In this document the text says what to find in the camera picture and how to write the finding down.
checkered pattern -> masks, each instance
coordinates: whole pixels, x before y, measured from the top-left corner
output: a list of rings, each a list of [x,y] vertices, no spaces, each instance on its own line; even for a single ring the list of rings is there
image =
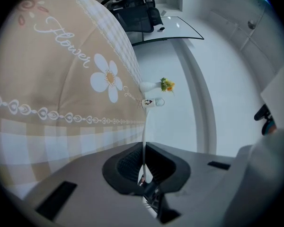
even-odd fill
[[[142,82],[139,64],[133,47],[118,20],[95,0],[77,0],[77,3],[81,4],[90,18],[97,22],[98,28],[103,31],[106,38],[111,42],[115,52],[134,81],[139,85]]]
[[[142,140],[144,125],[67,128],[0,119],[0,179],[20,198],[72,160]]]

white table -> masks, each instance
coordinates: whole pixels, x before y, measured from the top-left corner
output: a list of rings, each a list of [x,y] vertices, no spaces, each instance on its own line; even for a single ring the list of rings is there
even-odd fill
[[[204,40],[194,28],[179,17],[161,17],[161,19],[163,25],[154,26],[152,33],[126,32],[132,46],[173,38]],[[165,27],[163,32],[159,32],[161,27]]]

black slot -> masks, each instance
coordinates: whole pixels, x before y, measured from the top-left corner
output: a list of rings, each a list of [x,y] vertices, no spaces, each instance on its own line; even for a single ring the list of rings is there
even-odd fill
[[[36,211],[43,217],[53,220],[77,185],[75,183],[63,182],[49,195]]]
[[[216,162],[216,161],[211,161],[210,163],[208,163],[208,165],[216,167],[216,168],[220,168],[220,169],[223,169],[223,170],[228,170],[230,168],[229,164]]]

white vase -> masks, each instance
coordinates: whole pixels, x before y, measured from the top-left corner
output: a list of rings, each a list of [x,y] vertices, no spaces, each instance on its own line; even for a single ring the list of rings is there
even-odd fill
[[[140,91],[143,93],[149,92],[155,88],[161,88],[161,82],[141,82],[139,84]]]

white daisy print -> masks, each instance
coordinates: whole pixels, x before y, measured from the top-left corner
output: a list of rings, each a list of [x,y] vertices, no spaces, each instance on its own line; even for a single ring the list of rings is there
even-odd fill
[[[108,87],[108,96],[112,103],[118,101],[118,91],[123,88],[122,81],[117,77],[118,68],[114,61],[108,63],[103,55],[95,54],[94,61],[102,72],[95,72],[90,77],[91,87],[96,92],[104,92]]]

